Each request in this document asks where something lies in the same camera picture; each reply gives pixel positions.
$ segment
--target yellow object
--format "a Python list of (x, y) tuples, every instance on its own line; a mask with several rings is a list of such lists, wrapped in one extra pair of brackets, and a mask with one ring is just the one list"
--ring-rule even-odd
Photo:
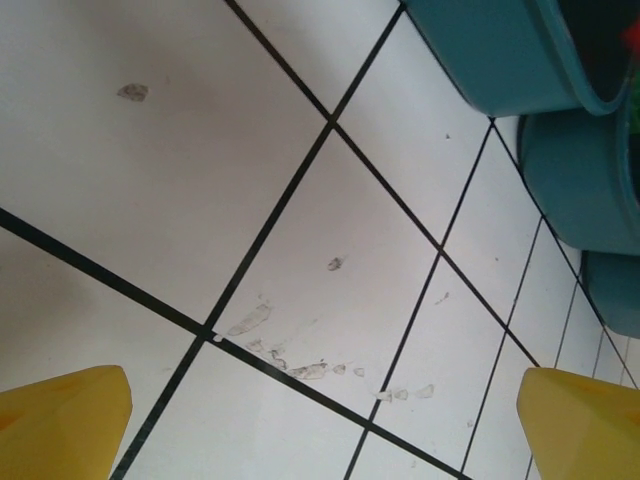
[(0, 479), (105, 480), (131, 409), (117, 366), (0, 393)]
[(640, 479), (640, 391), (530, 368), (518, 415), (543, 480)]

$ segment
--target teal bucket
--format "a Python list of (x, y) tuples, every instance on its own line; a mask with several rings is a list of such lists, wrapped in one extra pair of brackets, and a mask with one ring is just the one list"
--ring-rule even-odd
[(588, 252), (583, 279), (604, 323), (620, 335), (640, 338), (640, 257)]
[(640, 255), (640, 151), (629, 154), (630, 115), (626, 97), (613, 115), (573, 110), (521, 120), (525, 182), (558, 237), (574, 248)]
[(466, 101), (494, 117), (613, 112), (639, 0), (407, 0), (409, 16)]

